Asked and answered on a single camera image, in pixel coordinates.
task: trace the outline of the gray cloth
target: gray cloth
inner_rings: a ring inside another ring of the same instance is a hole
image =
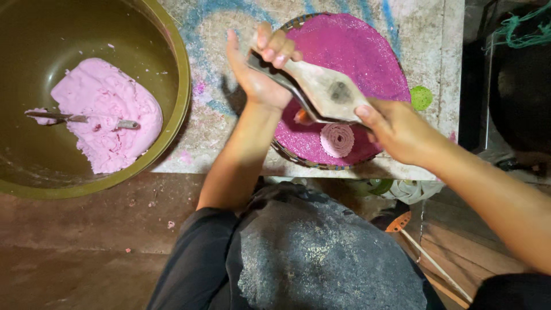
[[[426,309],[423,280],[399,245],[327,195],[286,183],[251,206],[228,253],[242,270],[226,269],[232,295],[252,308]]]

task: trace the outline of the olive green bowl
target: olive green bowl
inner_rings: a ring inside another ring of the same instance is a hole
[[[0,0],[0,29],[0,191],[59,199],[112,187],[153,163],[182,125],[191,94],[189,61],[156,0]],[[56,107],[51,89],[66,69],[91,57],[136,79],[163,110],[155,143],[112,174],[92,172],[64,124],[40,126],[24,115]]]

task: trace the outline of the hand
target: hand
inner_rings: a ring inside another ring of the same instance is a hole
[[[442,151],[457,147],[423,120],[407,102],[368,98],[354,111],[371,128],[371,142],[381,146],[399,162],[429,168]]]
[[[262,58],[271,62],[275,68],[283,68],[289,59],[302,60],[302,53],[295,51],[295,42],[286,39],[282,30],[272,34],[272,26],[268,22],[258,25],[257,44]],[[239,52],[237,35],[231,29],[228,29],[226,54],[237,81],[247,94],[248,102],[285,109],[292,98],[291,92],[264,74],[247,67],[245,56]]]

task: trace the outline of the green rope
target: green rope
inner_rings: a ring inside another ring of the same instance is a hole
[[[501,22],[502,27],[494,31],[495,38],[498,38],[500,36],[505,36],[505,41],[493,42],[493,44],[488,45],[487,49],[489,49],[493,45],[501,45],[501,44],[507,44],[509,45],[509,47],[512,47],[514,49],[521,49],[523,47],[527,47],[531,45],[540,45],[540,44],[550,43],[551,42],[551,23],[547,25],[543,25],[543,23],[541,23],[540,25],[538,25],[539,30],[536,30],[531,34],[522,36],[520,38],[517,38],[517,36],[513,34],[513,32],[522,22],[527,21],[533,18],[534,16],[542,14],[544,11],[546,11],[549,8],[551,8],[551,1],[549,1],[546,5],[542,6],[538,10],[535,10],[533,12],[526,14],[524,17],[518,17],[511,13],[511,18]]]

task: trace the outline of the concrete table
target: concrete table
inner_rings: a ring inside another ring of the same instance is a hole
[[[253,26],[275,28],[305,13],[350,13],[372,25],[398,55],[411,88],[423,85],[433,103],[421,114],[451,140],[457,139],[464,1],[453,0],[159,0],[177,20],[192,75],[192,107],[171,148],[153,172],[206,173],[237,122],[245,95],[236,92],[226,62],[226,29],[236,29],[241,48]],[[268,152],[263,175],[327,178],[435,180],[428,171],[394,161],[385,152],[351,170],[320,170]]]

